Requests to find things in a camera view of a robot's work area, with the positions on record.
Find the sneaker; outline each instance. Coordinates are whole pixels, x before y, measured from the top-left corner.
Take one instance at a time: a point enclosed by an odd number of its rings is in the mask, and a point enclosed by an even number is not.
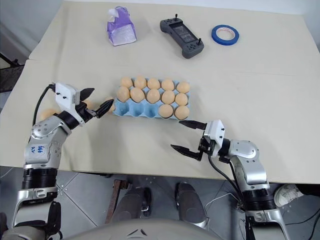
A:
[[[274,203],[280,208],[303,195],[295,184],[285,184],[275,191]]]

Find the blue tape roll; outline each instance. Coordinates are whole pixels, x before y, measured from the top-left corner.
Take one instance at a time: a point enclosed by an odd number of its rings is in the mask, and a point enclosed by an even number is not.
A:
[[[230,39],[230,40],[224,40],[220,37],[218,37],[217,35],[217,32],[218,31],[228,31],[230,32],[232,35],[233,35],[233,38]],[[213,29],[212,29],[212,32],[211,32],[211,37],[212,39],[217,42],[218,44],[221,44],[221,45],[225,45],[225,46],[229,46],[229,45],[233,45],[235,44],[238,39],[239,39],[239,32],[233,28],[232,26],[228,26],[228,25],[218,25],[218,26],[215,26]]]

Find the blue egg carton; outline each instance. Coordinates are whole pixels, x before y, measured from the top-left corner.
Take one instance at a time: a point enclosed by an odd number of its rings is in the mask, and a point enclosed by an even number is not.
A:
[[[176,96],[179,92],[177,91],[177,85],[179,84],[179,81],[173,80],[173,84],[174,84],[174,95]],[[135,102],[133,101],[131,98],[129,98],[126,102],[121,102],[119,101],[117,98],[114,100],[114,106],[115,106],[115,110],[113,111],[114,115],[117,116],[132,116],[132,117],[147,117],[150,119],[153,118],[162,118],[162,119],[176,119],[175,117],[175,110],[177,107],[179,107],[179,105],[174,101],[173,103],[171,103],[170,105],[173,108],[173,114],[171,117],[168,118],[163,118],[162,116],[159,115],[158,113],[158,109],[161,105],[163,105],[164,103],[161,101],[162,98],[162,94],[165,92],[164,89],[159,88],[158,91],[160,93],[160,100],[157,101],[156,103],[151,104],[150,102],[147,101],[147,94],[150,91],[150,89],[148,87],[145,87],[144,89],[142,89],[142,91],[144,92],[145,95],[145,99],[143,99],[141,102]],[[189,104],[189,97],[190,97],[190,92],[187,92],[185,94],[188,98],[188,103],[187,103],[187,107],[190,108],[190,104]]]

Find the table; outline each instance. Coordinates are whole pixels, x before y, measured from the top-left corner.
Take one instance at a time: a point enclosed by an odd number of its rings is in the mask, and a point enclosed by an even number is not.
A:
[[[138,41],[113,47],[108,9],[128,8]],[[179,14],[201,37],[201,54],[184,59],[160,20]],[[240,38],[222,46],[211,39],[219,24]],[[95,88],[98,106],[115,97],[123,76],[189,81],[190,119],[221,119],[226,138],[251,140],[271,182],[320,183],[320,56],[300,15],[194,6],[64,2],[0,116],[0,164],[22,167],[37,100],[48,83]],[[56,108],[54,95],[39,112]],[[196,151],[202,132],[175,120],[107,115],[77,127],[66,140],[61,170],[221,179],[209,165],[182,156],[170,144]],[[227,164],[217,166],[229,176]]]

